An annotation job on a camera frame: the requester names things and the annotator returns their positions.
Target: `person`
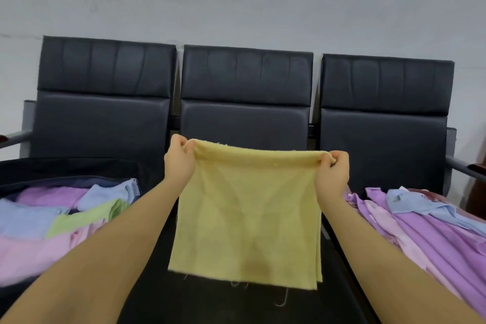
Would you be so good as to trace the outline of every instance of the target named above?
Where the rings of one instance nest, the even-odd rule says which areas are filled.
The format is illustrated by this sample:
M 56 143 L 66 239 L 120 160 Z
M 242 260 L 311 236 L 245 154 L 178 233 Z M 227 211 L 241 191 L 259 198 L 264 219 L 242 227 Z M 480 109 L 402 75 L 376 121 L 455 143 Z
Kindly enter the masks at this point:
M 41 275 L 0 324 L 116 323 L 175 201 L 194 173 L 194 147 L 183 136 L 172 136 L 164 157 L 165 179 Z M 381 322 L 482 323 L 343 201 L 349 157 L 342 151 L 330 154 L 337 162 L 332 165 L 329 155 L 323 155 L 315 177 L 317 202 Z

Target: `metal armrest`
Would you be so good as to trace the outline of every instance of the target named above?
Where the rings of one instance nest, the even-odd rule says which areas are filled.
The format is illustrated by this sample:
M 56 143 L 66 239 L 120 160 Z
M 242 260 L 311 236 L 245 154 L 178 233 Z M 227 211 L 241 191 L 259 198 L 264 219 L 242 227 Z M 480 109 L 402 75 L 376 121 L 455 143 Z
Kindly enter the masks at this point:
M 486 183 L 486 174 L 477 172 L 479 168 L 476 164 L 468 164 L 465 161 L 459 160 L 449 155 L 446 156 L 446 163 L 452 169 L 458 170 L 461 173 L 467 174 L 470 177 Z
M 29 141 L 31 135 L 31 130 L 15 132 L 8 135 L 0 135 L 0 149 Z

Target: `folded yellow towel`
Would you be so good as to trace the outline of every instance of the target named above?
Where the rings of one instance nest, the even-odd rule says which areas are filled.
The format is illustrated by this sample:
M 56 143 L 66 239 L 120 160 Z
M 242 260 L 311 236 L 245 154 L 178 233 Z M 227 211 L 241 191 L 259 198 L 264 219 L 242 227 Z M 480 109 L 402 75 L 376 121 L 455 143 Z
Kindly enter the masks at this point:
M 324 151 L 263 151 L 196 141 L 179 198 L 169 270 L 306 290 L 322 282 L 314 188 Z

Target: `light blue cloth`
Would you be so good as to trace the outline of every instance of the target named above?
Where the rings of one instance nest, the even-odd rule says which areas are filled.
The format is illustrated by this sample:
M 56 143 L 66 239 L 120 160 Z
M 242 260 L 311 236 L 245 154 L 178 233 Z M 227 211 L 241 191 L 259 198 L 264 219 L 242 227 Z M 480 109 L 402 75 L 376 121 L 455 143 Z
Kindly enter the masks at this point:
M 0 235 L 44 238 L 54 219 L 69 212 L 62 206 L 29 206 L 0 199 Z
M 429 200 L 419 192 L 389 190 L 386 194 L 386 203 L 393 214 L 414 212 L 431 215 L 436 219 L 475 231 L 486 237 L 486 224 L 458 214 L 454 205 Z
M 140 196 L 137 180 L 132 178 L 114 187 L 92 186 L 75 204 L 79 211 L 87 211 L 98 205 L 120 198 L 129 205 Z

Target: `pile of clothes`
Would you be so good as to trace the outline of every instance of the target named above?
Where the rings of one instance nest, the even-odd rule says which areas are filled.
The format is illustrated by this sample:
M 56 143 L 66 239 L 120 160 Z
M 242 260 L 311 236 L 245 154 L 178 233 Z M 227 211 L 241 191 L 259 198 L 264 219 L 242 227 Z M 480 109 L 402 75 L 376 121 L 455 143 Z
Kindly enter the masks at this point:
M 29 187 L 0 199 L 0 287 L 39 276 L 140 196 L 112 187 Z
M 346 201 L 390 243 L 486 319 L 486 221 L 427 190 L 366 189 Z

